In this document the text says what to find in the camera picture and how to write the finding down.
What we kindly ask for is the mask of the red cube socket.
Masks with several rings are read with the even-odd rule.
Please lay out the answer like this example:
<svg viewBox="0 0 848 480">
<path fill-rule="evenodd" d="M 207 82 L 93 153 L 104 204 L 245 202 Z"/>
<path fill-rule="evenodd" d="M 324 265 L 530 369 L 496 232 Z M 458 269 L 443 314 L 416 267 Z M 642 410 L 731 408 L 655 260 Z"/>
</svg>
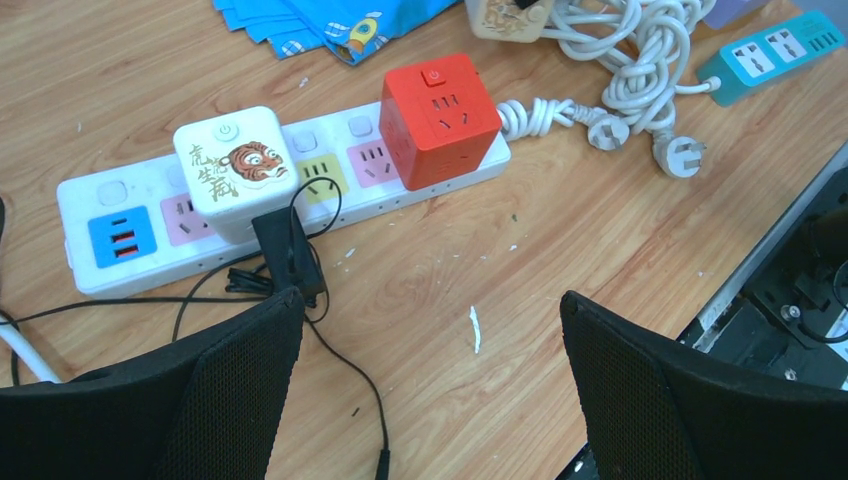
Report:
<svg viewBox="0 0 848 480">
<path fill-rule="evenodd" d="M 465 53 L 384 76 L 379 130 L 410 191 L 476 171 L 501 128 L 495 104 Z"/>
</svg>

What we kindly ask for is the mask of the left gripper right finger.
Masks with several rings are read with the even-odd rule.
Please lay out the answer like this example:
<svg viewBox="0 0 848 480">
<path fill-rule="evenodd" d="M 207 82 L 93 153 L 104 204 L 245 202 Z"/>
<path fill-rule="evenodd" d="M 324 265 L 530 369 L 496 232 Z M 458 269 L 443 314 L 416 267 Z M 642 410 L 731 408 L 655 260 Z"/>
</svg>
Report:
<svg viewBox="0 0 848 480">
<path fill-rule="evenodd" d="M 715 359 L 588 297 L 563 341 L 603 479 L 843 479 L 844 391 Z"/>
</svg>

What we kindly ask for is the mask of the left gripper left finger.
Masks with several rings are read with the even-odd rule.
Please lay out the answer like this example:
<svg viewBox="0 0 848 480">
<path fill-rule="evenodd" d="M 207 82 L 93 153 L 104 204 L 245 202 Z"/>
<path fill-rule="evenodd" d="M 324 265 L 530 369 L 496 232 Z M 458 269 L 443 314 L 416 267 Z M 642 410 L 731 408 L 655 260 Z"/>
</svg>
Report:
<svg viewBox="0 0 848 480">
<path fill-rule="evenodd" d="M 262 479 L 303 338 L 290 288 L 66 383 L 1 391 L 5 479 Z"/>
</svg>

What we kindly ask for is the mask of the blue cloth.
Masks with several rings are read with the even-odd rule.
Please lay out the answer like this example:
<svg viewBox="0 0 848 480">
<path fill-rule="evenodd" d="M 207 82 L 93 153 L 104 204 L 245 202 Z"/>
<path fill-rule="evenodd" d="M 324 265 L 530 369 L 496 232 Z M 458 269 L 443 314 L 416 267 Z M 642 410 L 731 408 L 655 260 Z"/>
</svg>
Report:
<svg viewBox="0 0 848 480">
<path fill-rule="evenodd" d="M 451 8 L 452 0 L 213 0 L 231 31 L 280 59 L 326 48 L 355 66 Z"/>
</svg>

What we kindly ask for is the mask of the white power strip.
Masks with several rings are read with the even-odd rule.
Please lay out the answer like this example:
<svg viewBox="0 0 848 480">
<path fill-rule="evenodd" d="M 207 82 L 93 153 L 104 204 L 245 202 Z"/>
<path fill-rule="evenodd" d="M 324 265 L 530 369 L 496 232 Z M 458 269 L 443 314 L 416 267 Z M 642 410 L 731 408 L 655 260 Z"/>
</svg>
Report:
<svg viewBox="0 0 848 480">
<path fill-rule="evenodd" d="M 497 135 L 476 171 L 422 190 L 405 188 L 370 103 L 281 125 L 300 186 L 294 206 L 307 233 L 334 230 L 500 175 L 512 153 Z M 77 289 L 128 297 L 258 250 L 224 241 L 195 210 L 178 156 L 61 182 L 65 251 Z"/>
<path fill-rule="evenodd" d="M 53 369 L 15 328 L 14 322 L 4 314 L 1 315 L 1 339 L 18 355 L 39 381 L 61 383 Z"/>
</svg>

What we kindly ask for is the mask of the white back power strip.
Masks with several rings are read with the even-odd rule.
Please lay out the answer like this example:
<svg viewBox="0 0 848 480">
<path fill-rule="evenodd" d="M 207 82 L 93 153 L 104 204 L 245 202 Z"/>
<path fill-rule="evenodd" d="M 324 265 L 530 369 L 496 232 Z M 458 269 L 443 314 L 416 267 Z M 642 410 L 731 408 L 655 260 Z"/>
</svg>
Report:
<svg viewBox="0 0 848 480">
<path fill-rule="evenodd" d="M 497 135 L 476 171 L 422 190 L 405 188 L 370 103 L 281 125 L 300 186 L 294 206 L 307 233 L 334 230 L 500 175 L 512 153 Z M 178 156 L 61 182 L 65 251 L 77 289 L 128 297 L 258 250 L 224 241 L 195 210 Z"/>
</svg>

